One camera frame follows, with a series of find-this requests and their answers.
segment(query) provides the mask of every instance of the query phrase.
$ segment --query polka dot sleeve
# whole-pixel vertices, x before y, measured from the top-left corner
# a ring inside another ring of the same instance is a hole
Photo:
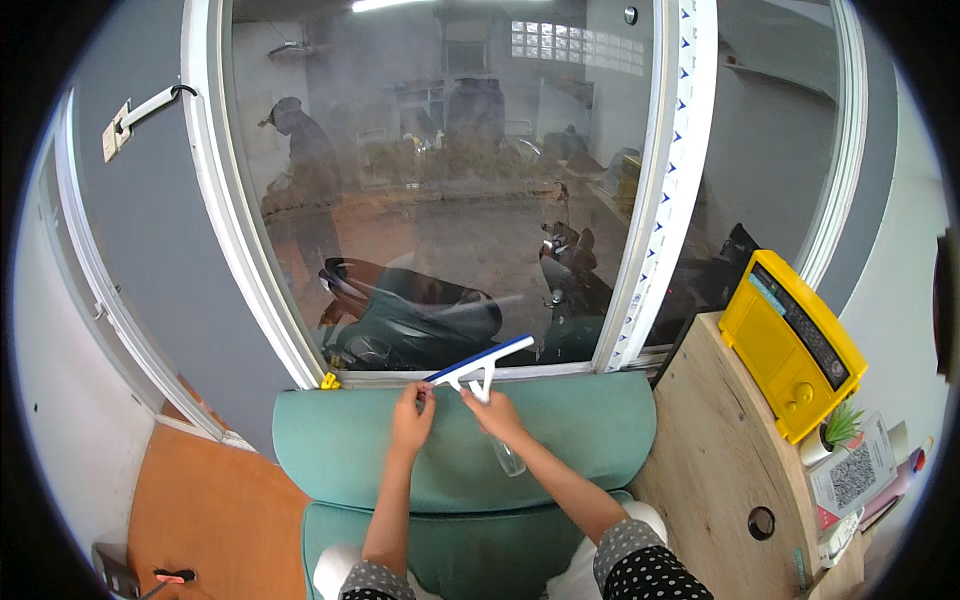
[[[382,564],[362,561],[353,566],[341,600],[417,600],[407,580]]]
[[[647,523],[624,519],[597,546],[593,577],[604,600],[712,600]]]

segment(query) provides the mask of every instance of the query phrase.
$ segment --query person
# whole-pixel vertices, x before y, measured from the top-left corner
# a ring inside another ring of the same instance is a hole
[[[343,184],[336,152],[326,132],[303,112],[299,98],[281,98],[257,127],[273,125],[290,136],[290,164],[267,186],[260,212],[265,219],[284,211],[305,207],[296,220],[284,222],[285,233],[275,235],[296,240],[308,272],[317,273],[328,258],[341,256],[333,209],[343,199]]]
[[[257,127],[273,125],[281,135],[290,136],[288,189],[312,196],[314,204],[329,203],[343,191],[340,167],[324,128],[302,106],[299,98],[281,98]]]
[[[443,600],[424,590],[407,570],[410,476],[430,433],[436,409],[432,388],[419,381],[400,394],[393,440],[363,548],[357,551],[337,544],[317,562],[313,582],[324,600]],[[548,598],[713,598],[667,548],[666,527],[652,507],[642,502],[621,506],[564,464],[530,435],[506,395],[491,391],[490,403],[483,404],[467,389],[460,394],[481,431],[515,452],[586,536],[570,568],[546,582]]]

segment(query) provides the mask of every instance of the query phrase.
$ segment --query qr code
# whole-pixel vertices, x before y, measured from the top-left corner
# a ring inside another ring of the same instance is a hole
[[[830,470],[830,482],[837,496],[837,506],[846,508],[857,496],[876,483],[876,473],[870,463],[870,452],[861,444],[850,456]]]

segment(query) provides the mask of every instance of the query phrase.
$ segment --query yellow clip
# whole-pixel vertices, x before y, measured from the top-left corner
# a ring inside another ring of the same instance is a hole
[[[340,382],[337,381],[337,375],[332,372],[324,375],[324,380],[320,383],[321,390],[337,390],[340,388]]]

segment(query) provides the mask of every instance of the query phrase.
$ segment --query teal chair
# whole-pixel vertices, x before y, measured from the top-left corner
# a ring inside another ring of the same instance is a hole
[[[496,384],[530,432],[610,491],[636,475],[653,444],[656,409],[641,372]],[[276,399],[274,447],[307,495],[302,558],[307,597],[328,546],[361,545],[390,443],[398,389],[286,392]],[[445,600],[536,599],[568,566],[583,534],[529,472],[507,477],[459,396],[437,390],[432,432],[414,466],[410,568]]]

